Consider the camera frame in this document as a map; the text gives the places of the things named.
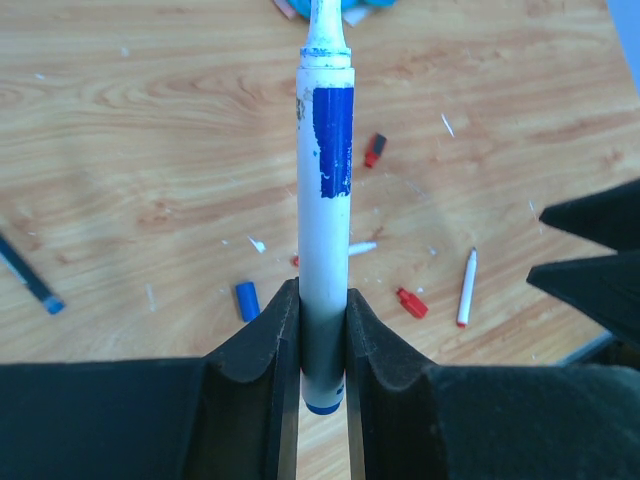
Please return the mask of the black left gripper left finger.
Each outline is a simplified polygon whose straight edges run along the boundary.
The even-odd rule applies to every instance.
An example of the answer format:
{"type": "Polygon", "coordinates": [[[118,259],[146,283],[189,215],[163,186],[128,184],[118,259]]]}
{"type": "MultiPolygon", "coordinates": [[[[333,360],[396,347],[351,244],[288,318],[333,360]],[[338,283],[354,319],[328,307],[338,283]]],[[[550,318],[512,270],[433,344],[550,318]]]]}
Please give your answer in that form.
{"type": "Polygon", "coordinates": [[[299,397],[299,291],[290,279],[204,357],[183,478],[295,478],[299,397]]]}

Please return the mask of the blue white marker pen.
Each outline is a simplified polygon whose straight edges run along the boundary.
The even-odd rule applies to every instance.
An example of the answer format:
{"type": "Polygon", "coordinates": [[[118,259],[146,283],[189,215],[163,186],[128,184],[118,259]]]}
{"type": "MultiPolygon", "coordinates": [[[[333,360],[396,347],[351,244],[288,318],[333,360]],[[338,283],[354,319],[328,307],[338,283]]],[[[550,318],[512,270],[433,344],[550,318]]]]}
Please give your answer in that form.
{"type": "Polygon", "coordinates": [[[321,5],[296,76],[301,393],[318,415],[344,396],[354,96],[342,12],[321,5]]]}

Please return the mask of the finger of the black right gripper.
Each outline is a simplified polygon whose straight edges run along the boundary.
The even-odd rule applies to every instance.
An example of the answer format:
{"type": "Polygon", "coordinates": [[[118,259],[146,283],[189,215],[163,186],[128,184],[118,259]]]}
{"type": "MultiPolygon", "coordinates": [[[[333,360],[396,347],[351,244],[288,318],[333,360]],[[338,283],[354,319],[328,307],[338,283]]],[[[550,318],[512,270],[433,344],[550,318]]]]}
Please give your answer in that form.
{"type": "Polygon", "coordinates": [[[548,206],[540,221],[613,250],[638,250],[639,180],[548,206]]]}
{"type": "Polygon", "coordinates": [[[527,282],[639,346],[639,252],[533,267],[527,282]]]}

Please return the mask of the blue pen cap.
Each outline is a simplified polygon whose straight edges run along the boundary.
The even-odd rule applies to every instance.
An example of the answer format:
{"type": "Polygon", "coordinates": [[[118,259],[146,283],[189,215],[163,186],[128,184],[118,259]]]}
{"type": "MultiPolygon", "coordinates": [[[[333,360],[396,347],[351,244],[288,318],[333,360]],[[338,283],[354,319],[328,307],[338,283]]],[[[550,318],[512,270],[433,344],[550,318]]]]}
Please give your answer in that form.
{"type": "Polygon", "coordinates": [[[235,294],[242,320],[252,322],[260,313],[261,308],[253,282],[243,282],[235,285],[235,294]]]}

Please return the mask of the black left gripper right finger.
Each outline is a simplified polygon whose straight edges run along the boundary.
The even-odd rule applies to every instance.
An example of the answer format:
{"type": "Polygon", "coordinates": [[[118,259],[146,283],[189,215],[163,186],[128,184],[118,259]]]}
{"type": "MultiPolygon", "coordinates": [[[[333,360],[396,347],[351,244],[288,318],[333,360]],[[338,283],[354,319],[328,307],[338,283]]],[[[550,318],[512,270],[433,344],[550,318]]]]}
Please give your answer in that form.
{"type": "Polygon", "coordinates": [[[345,327],[353,479],[446,479],[446,449],[426,369],[434,362],[387,327],[355,288],[345,327]]]}

